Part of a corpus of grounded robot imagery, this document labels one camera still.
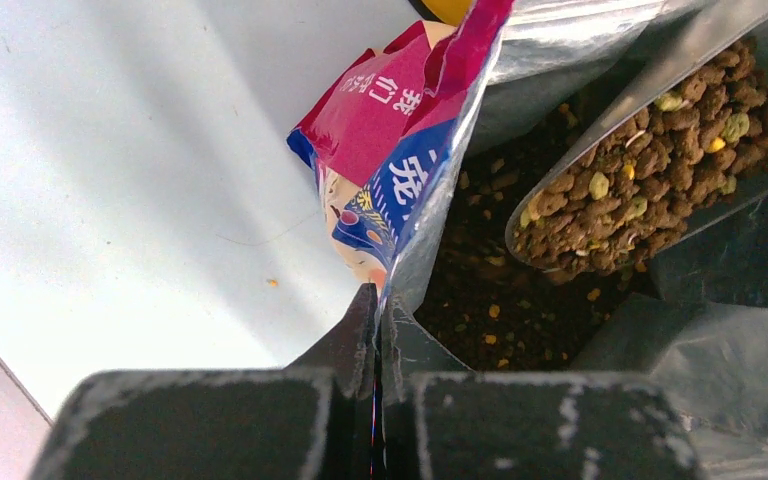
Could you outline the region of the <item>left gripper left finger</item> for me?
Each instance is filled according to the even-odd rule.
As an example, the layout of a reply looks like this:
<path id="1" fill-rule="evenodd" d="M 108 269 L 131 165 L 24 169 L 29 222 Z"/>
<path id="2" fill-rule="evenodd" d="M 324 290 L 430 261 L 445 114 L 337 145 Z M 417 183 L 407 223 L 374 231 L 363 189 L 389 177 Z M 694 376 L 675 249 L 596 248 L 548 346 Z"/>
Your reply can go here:
<path id="1" fill-rule="evenodd" d="M 290 365 L 109 370 L 58 413 L 34 479 L 371 479 L 376 288 Z"/>

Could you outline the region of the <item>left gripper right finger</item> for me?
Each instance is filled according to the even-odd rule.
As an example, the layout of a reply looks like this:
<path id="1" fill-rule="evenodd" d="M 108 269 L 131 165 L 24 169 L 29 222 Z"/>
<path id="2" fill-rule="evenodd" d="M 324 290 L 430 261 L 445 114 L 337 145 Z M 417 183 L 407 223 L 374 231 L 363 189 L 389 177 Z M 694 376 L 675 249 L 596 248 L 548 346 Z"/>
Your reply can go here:
<path id="1" fill-rule="evenodd" d="M 390 479 L 700 479 L 664 392 L 621 372 L 475 372 L 400 302 L 381 314 Z"/>

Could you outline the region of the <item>cat food bag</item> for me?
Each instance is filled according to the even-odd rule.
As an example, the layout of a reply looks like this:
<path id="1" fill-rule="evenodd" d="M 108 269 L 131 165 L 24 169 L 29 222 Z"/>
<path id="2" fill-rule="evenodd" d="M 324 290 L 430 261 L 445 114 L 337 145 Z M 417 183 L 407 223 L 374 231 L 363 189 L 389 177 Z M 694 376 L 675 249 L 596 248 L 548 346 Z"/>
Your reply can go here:
<path id="1" fill-rule="evenodd" d="M 768 1 L 476 1 L 289 133 L 373 284 L 376 473 L 768 479 Z"/>

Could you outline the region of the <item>clear plastic scoop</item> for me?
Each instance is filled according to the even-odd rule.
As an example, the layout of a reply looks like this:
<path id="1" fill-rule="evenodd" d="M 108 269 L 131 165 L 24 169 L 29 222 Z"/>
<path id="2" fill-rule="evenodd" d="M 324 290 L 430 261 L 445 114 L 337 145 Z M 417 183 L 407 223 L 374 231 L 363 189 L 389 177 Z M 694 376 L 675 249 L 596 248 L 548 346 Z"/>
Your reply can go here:
<path id="1" fill-rule="evenodd" d="M 768 195 L 768 1 L 715 1 L 523 198 L 505 240 L 547 272 L 642 262 Z"/>

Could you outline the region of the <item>brown kibble pet food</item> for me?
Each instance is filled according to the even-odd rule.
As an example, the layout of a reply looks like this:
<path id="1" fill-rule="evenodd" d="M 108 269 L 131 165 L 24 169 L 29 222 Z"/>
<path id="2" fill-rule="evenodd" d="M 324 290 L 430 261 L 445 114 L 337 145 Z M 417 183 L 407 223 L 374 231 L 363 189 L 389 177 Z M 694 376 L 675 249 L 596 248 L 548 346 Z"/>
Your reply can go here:
<path id="1" fill-rule="evenodd" d="M 698 210 L 768 169 L 768 79 L 745 36 L 645 106 L 539 190 L 512 252 L 568 281 L 676 244 Z"/>

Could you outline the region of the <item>yellow double pet bowl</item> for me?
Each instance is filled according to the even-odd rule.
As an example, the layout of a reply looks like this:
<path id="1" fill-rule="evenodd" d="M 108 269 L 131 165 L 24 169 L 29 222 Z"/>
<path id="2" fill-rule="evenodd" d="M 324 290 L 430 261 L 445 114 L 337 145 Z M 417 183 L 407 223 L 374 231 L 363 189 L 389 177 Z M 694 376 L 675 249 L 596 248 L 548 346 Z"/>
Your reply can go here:
<path id="1" fill-rule="evenodd" d="M 408 3 L 425 20 L 458 26 L 473 0 L 408 0 Z"/>

